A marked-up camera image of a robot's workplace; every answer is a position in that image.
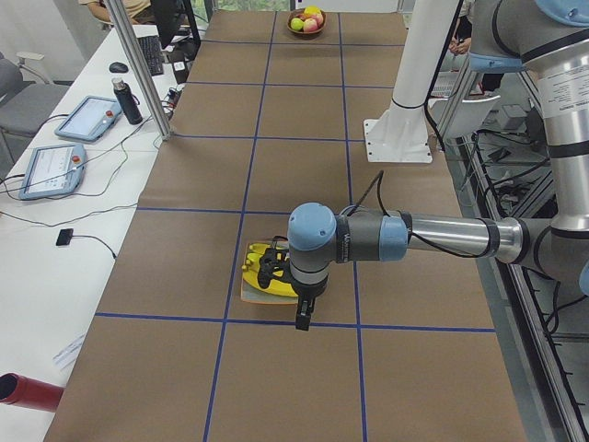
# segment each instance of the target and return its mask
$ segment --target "gray chair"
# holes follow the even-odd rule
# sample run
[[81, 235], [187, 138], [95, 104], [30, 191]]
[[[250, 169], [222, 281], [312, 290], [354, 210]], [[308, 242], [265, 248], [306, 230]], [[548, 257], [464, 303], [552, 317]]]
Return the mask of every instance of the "gray chair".
[[[19, 63], [13, 64], [0, 52], [0, 149], [12, 164], [20, 156], [18, 150], [26, 147], [68, 89], [25, 65], [25, 58], [40, 60], [42, 55], [20, 52], [17, 56]], [[21, 69], [38, 76], [43, 84], [29, 85]]]

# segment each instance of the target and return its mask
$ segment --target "robotic arm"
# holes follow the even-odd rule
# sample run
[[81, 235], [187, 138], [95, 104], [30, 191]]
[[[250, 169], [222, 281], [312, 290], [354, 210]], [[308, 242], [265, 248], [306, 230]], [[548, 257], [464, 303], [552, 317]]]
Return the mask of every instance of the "robotic arm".
[[269, 282], [282, 270], [282, 280], [299, 295], [297, 329], [308, 330], [331, 262], [396, 261], [407, 249], [494, 257], [577, 282], [589, 296], [589, 4], [479, 0], [473, 30], [473, 70], [525, 66], [538, 75], [559, 213], [493, 221], [357, 207], [334, 215], [324, 205], [303, 204], [289, 219], [288, 259], [276, 260], [269, 250], [260, 260], [262, 279]]

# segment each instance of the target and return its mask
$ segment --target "red object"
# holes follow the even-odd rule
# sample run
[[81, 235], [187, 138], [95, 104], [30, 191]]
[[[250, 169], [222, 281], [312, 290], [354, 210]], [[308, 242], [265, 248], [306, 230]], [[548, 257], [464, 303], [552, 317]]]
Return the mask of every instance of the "red object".
[[0, 377], [0, 403], [7, 405], [55, 413], [62, 394], [64, 394], [62, 387], [25, 378], [15, 373]]

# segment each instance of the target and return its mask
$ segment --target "computer mouse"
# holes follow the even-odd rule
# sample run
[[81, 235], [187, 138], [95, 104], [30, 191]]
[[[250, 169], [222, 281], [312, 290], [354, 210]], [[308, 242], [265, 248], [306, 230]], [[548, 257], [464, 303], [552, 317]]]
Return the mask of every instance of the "computer mouse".
[[125, 63], [114, 62], [110, 64], [109, 71], [113, 74], [124, 74], [125, 72], [129, 72], [129, 66]]

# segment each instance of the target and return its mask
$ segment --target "yellow object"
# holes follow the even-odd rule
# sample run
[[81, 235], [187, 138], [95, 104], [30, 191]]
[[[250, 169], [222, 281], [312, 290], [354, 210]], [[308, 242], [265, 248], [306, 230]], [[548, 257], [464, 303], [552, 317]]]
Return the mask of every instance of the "yellow object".
[[321, 9], [316, 6], [307, 6], [305, 8], [305, 14], [321, 14]]
[[[290, 284], [282, 283], [272, 279], [268, 288], [261, 288], [258, 284], [258, 272], [260, 271], [260, 258], [270, 246], [261, 242], [249, 244], [248, 253], [244, 264], [241, 266], [243, 271], [242, 278], [256, 290], [279, 297], [296, 297], [296, 293]], [[277, 272], [277, 276], [282, 276], [282, 272]]]

